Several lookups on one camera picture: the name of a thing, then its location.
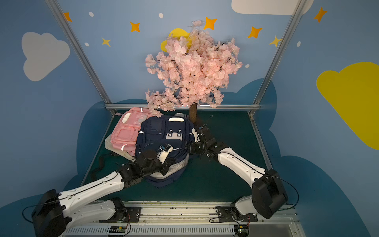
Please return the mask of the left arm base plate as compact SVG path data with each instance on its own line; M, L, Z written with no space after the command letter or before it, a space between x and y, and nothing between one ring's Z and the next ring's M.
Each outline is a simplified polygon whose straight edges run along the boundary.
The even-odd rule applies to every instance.
M123 207L108 220L99 220L99 223L138 223L141 217L141 207Z

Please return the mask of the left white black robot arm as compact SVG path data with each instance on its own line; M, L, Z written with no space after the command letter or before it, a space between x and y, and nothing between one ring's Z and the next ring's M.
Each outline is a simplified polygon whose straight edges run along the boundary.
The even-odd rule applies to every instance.
M106 177L76 189L58 193L55 189L43 194L32 212L32 223L37 237L57 237L73 222L71 214L101 197L119 192L142 181L146 176L158 180L178 172L187 159L177 163L166 151L148 150L121 166Z

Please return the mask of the navy blue backpack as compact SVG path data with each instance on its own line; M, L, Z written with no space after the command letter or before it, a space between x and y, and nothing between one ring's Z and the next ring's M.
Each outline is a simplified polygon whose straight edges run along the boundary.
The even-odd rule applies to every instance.
M150 117L141 124L137 142L136 153L153 150L159 152L161 145L171 145L173 151L167 158L175 159L166 175L160 172L146 177L147 182L156 188L163 188L178 180L184 173L190 154L190 142L194 140L192 132L194 124L187 118L177 116Z

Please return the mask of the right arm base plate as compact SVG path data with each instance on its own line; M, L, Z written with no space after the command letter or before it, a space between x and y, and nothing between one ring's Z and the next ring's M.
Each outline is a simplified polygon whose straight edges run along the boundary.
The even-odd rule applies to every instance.
M215 211L217 214L218 222L258 222L256 213L240 214L235 207L230 206L216 206Z

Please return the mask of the pink backpack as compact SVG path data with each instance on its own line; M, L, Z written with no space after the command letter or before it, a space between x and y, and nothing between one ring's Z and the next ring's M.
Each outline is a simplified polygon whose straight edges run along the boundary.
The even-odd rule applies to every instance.
M122 114L111 133L113 147L134 157L141 124L151 116L150 110L143 107L134 107Z

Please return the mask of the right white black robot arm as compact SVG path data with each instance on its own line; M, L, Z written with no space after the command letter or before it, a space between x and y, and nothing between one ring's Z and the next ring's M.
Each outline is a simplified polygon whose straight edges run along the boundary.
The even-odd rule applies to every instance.
M191 133L194 135L191 153L216 160L251 188L250 196L241 197L231 205L236 219L252 213L270 219L288 201L283 180L275 170L258 167L238 155L230 146L217 142L206 126L194 128Z

